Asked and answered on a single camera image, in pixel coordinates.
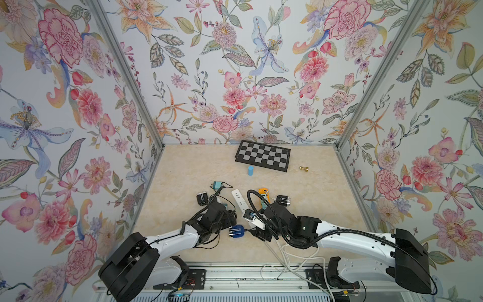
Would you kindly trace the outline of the black electric shaver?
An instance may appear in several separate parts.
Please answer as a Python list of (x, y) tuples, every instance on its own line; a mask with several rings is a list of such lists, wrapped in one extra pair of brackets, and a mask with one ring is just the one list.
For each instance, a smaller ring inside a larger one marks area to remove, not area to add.
[(209, 196), (208, 196), (207, 192), (204, 191), (204, 192), (198, 193), (196, 195), (196, 200), (197, 200), (198, 205), (206, 206), (209, 203)]

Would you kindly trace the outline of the teal usb charger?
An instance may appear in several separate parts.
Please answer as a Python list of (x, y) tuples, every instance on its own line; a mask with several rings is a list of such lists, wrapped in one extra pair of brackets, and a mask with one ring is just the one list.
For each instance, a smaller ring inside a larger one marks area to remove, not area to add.
[(213, 186), (212, 186), (212, 188), (213, 188), (215, 191), (219, 190), (219, 189), (220, 189), (220, 188), (222, 188), (222, 187), (223, 187), (223, 182), (222, 182), (222, 181), (214, 181), (214, 182), (213, 182)]

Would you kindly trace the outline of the white power strip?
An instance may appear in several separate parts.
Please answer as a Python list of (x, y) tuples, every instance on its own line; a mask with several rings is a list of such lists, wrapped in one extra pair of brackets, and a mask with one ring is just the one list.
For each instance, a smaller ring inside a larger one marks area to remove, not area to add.
[(242, 193), (239, 190), (233, 190), (231, 194), (242, 212), (242, 217), (248, 222), (249, 226), (252, 229), (265, 230), (265, 224), (255, 215), (254, 210), (249, 207)]

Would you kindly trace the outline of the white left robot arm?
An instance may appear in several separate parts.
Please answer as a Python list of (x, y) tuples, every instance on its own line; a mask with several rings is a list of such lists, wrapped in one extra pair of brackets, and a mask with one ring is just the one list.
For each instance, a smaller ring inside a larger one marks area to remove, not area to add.
[(215, 201), (177, 230), (145, 237), (132, 233), (102, 265), (98, 276), (115, 301), (132, 301), (143, 289), (180, 285), (189, 267), (177, 255), (207, 244), (212, 235), (236, 225), (237, 214)]

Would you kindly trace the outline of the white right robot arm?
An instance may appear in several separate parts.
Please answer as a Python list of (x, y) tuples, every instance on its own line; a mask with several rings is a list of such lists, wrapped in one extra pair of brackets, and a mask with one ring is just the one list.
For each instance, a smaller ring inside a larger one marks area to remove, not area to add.
[(283, 239), (290, 247), (330, 248), (360, 255), (359, 260), (330, 261), (337, 281), (392, 281), (414, 293), (438, 293), (430, 274), (429, 253), (407, 230), (397, 229), (391, 234), (348, 229), (315, 217), (295, 216), (279, 205), (255, 211), (249, 218), (258, 229)]

